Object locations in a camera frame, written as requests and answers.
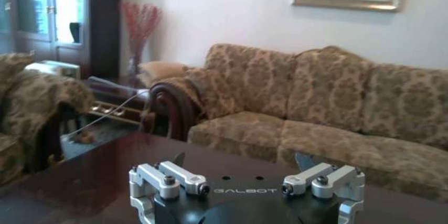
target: screw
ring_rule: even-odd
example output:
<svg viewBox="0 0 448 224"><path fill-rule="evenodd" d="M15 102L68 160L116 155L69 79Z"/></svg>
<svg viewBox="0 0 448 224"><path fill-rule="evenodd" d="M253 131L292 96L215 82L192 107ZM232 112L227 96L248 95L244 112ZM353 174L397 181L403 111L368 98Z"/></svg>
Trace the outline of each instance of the screw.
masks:
<svg viewBox="0 0 448 224"><path fill-rule="evenodd" d="M176 179L171 175L165 176L163 181L165 182L165 185L168 185L168 186L172 186L176 183Z"/></svg>
<svg viewBox="0 0 448 224"><path fill-rule="evenodd" d="M319 182L321 185L327 186L327 185L328 185L328 177L327 177L327 176L319 176L319 177L317 177L317 182Z"/></svg>
<svg viewBox="0 0 448 224"><path fill-rule="evenodd" d="M283 192L284 195L291 195L292 191L293 191L292 185L284 184L281 186L281 192Z"/></svg>
<svg viewBox="0 0 448 224"><path fill-rule="evenodd" d="M211 192L209 189L211 187L208 186L208 184L203 184L199 187L199 195L200 196L207 196L207 194Z"/></svg>

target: vase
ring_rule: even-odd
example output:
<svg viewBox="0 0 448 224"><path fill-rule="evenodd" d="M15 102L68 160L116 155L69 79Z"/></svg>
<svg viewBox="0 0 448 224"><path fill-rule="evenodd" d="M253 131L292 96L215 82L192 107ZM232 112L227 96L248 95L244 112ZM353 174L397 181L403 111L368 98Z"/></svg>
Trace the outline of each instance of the vase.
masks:
<svg viewBox="0 0 448 224"><path fill-rule="evenodd" d="M128 84L131 87L136 87L139 83L137 75L139 75L139 60L137 56L131 57L129 62L128 62Z"/></svg>

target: red dried branches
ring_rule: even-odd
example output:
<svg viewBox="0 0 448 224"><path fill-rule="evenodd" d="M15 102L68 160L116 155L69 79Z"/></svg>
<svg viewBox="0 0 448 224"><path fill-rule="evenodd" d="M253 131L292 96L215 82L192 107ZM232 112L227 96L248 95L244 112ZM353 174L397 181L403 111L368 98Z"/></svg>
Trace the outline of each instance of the red dried branches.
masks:
<svg viewBox="0 0 448 224"><path fill-rule="evenodd" d="M147 39L161 19L161 10L159 7L149 4L144 4L140 7L136 3L124 2L123 11L129 31L132 57L135 57L135 64L139 64Z"/></svg>

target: cable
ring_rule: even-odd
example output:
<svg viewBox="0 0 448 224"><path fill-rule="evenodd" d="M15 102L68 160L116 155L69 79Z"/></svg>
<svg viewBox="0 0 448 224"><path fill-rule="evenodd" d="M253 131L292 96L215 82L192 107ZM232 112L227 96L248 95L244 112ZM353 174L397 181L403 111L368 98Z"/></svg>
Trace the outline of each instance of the cable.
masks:
<svg viewBox="0 0 448 224"><path fill-rule="evenodd" d="M68 133L65 136L67 137L71 137L72 135L77 134L79 132L81 132L85 128L88 128L89 126L92 126L95 123L97 123L100 120L105 119L111 114L113 114L120 108L123 108L123 106L131 102L139 95L141 95L143 93L148 92L148 90L140 90L140 89L135 89L135 88L131 88L131 87L127 87L127 86L123 86L120 84L116 84L108 80L104 80L99 77L95 77L95 76L91 76L88 78L89 80L95 80L95 81L99 81L99 82L103 82L111 86L115 86L117 88L124 88L127 90L132 90L132 91L139 91L132 97L129 97L124 103L121 103L111 112L108 112L104 116L101 116L99 119L96 119L93 122L91 122L88 125L85 125L84 127L81 127L80 129L77 129L76 131Z"/></svg>

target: sofa armrest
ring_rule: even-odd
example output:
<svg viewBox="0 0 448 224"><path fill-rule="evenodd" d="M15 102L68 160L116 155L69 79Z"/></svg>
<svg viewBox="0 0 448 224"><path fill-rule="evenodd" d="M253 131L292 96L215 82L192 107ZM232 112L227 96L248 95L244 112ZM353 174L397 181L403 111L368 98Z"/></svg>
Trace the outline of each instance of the sofa armrest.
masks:
<svg viewBox="0 0 448 224"><path fill-rule="evenodd" d="M72 78L24 70L5 94L0 131L17 137L31 170L39 134L48 122L56 123L53 118L63 104L80 114L88 113L93 104L89 89Z"/></svg>
<svg viewBox="0 0 448 224"><path fill-rule="evenodd" d="M151 87L151 111L169 118L169 138L187 141L189 128L204 116L197 92L184 77L172 77Z"/></svg>

